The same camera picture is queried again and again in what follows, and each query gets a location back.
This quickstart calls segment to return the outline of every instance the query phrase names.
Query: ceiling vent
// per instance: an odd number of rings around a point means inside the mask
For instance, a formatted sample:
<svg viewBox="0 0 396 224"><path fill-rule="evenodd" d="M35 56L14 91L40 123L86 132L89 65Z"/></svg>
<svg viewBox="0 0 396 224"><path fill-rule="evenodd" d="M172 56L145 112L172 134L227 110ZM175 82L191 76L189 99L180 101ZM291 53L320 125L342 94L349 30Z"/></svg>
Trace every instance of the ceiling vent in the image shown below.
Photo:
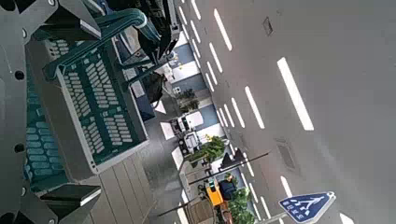
<svg viewBox="0 0 396 224"><path fill-rule="evenodd" d="M265 18L264 22L262 23L262 26L264 27L265 33L270 36L271 33L274 31L272 28L272 24L270 22L270 18Z"/></svg>
<svg viewBox="0 0 396 224"><path fill-rule="evenodd" d="M300 173L298 166L295 162L294 154L291 151L291 146L289 142L284 138L275 138L277 149L279 149L279 153L282 156L283 162L285 162L288 170L294 173Z"/></svg>

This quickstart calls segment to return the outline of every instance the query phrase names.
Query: floor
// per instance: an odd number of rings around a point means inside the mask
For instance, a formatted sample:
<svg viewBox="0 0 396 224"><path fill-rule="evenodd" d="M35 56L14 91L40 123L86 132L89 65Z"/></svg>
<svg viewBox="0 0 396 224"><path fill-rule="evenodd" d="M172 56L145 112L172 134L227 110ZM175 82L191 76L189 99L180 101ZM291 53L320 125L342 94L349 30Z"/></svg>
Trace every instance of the floor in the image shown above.
<svg viewBox="0 0 396 224"><path fill-rule="evenodd" d="M149 145L130 158L81 184L100 185L102 195L84 224L180 223L177 212L158 214L178 206L181 185L172 151L176 138L165 140L161 122L175 116L172 99L162 98L166 114L145 122Z"/></svg>

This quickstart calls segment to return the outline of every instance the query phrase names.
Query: person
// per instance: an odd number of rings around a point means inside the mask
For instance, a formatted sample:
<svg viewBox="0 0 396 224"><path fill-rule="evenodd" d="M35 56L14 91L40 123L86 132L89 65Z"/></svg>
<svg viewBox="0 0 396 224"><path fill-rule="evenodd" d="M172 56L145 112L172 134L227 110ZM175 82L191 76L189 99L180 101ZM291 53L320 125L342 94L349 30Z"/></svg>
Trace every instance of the person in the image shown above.
<svg viewBox="0 0 396 224"><path fill-rule="evenodd" d="M226 179L219 182L220 193L224 201L233 199L233 193L236 191L236 186L233 183L233 176L230 175Z"/></svg>

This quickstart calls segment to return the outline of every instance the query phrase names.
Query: yellow object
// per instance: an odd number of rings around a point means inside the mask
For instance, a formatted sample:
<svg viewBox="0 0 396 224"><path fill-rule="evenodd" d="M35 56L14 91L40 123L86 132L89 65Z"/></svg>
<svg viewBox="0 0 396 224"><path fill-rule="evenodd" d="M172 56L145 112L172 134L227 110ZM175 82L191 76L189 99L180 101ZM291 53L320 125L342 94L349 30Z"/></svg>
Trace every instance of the yellow object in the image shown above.
<svg viewBox="0 0 396 224"><path fill-rule="evenodd" d="M206 187L207 195L209 195L210 202L212 202L213 206L219 205L224 202L220 193L219 185L216 185L215 189L216 191L212 192L212 189L210 187Z"/></svg>

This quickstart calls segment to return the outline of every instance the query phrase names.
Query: potted plant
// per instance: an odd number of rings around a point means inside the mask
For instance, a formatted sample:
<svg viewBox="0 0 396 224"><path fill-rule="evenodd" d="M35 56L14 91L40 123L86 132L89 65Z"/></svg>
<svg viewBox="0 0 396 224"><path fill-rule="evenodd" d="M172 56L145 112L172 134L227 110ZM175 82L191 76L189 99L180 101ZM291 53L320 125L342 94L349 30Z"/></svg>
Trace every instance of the potted plant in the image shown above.
<svg viewBox="0 0 396 224"><path fill-rule="evenodd" d="M251 193L248 189L238 189L233 193L233 200L229 202L233 223L254 224L255 217L248 211L248 202L251 200Z"/></svg>

